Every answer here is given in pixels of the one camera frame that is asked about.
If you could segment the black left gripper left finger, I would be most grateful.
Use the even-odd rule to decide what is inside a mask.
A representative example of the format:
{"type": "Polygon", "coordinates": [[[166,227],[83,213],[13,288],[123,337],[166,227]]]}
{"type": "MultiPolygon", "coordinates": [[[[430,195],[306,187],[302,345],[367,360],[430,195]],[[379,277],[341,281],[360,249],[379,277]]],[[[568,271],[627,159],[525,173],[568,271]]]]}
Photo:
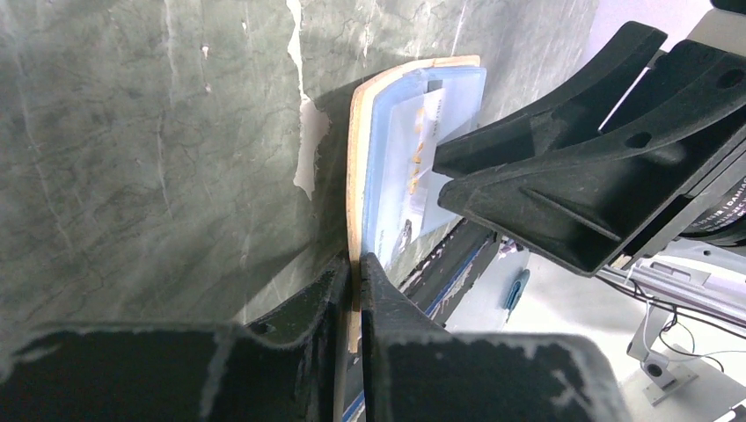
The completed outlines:
{"type": "Polygon", "coordinates": [[[249,324],[55,324],[4,352],[4,421],[331,421],[350,265],[249,324]]]}

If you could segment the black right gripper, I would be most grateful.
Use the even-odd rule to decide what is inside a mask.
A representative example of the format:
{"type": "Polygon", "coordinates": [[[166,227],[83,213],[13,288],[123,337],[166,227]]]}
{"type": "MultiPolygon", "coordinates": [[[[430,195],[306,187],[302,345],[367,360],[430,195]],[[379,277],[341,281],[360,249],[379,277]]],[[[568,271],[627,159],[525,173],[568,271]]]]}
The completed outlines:
{"type": "Polygon", "coordinates": [[[441,207],[580,275],[677,239],[743,256],[745,59],[681,41],[591,139],[448,178],[441,207]]]}

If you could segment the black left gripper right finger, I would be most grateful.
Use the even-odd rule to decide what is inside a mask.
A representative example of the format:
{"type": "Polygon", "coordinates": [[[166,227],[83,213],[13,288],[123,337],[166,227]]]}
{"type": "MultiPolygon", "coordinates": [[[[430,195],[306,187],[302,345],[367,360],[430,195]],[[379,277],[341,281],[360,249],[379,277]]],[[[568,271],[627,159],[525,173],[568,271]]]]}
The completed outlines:
{"type": "Polygon", "coordinates": [[[450,333],[360,260],[370,421],[627,421],[595,343],[550,333],[450,333]]]}

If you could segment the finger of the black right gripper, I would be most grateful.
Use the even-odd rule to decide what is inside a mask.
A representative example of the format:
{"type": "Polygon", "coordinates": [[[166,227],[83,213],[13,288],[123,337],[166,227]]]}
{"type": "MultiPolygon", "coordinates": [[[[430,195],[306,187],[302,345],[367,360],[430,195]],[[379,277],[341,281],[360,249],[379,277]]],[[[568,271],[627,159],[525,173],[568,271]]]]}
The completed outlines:
{"type": "Polygon", "coordinates": [[[433,169],[451,178],[585,142],[667,39],[627,22],[576,74],[542,98],[438,147],[433,169]]]}

